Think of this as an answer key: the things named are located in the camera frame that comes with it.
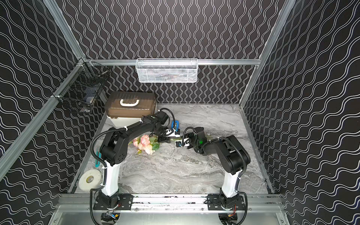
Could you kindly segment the blue tape dispenser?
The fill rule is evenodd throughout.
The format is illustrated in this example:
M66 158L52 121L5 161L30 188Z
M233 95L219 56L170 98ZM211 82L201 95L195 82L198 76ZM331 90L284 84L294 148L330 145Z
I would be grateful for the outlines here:
M171 129L174 129L176 132L180 132L180 123L178 120L172 121Z

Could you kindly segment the pink flower bouquet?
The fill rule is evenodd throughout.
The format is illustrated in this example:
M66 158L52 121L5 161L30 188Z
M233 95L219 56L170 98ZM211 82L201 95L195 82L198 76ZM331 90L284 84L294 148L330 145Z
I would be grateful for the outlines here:
M160 140L160 136L156 135L142 135L134 138L128 143L130 149L135 150L135 153L138 155L152 155L155 152L169 147L171 144L174 144L175 141L179 141L179 137L170 137L169 139Z

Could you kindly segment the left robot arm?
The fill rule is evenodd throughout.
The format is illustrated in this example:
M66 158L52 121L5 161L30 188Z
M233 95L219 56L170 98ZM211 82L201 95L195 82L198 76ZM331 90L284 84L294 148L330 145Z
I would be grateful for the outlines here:
M128 144L147 132L165 140L176 136L176 125L164 126L168 120L169 116L162 108L153 115L143 116L139 122L123 128L111 128L93 139L91 154L103 165L104 170L101 186L90 190L91 194L97 192L96 203L110 210L119 205L119 167L127 157Z

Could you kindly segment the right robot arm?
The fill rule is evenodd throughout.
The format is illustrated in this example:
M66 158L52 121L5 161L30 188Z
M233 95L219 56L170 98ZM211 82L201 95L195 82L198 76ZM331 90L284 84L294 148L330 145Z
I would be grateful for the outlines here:
M225 210L243 207L245 202L239 191L239 183L251 162L247 151L234 135L209 140L203 127L188 127L185 130L189 129L193 132L184 133L181 140L175 142L175 146L193 149L203 156L217 155L226 172L219 195L215 196L215 202L208 200L208 205L219 206Z

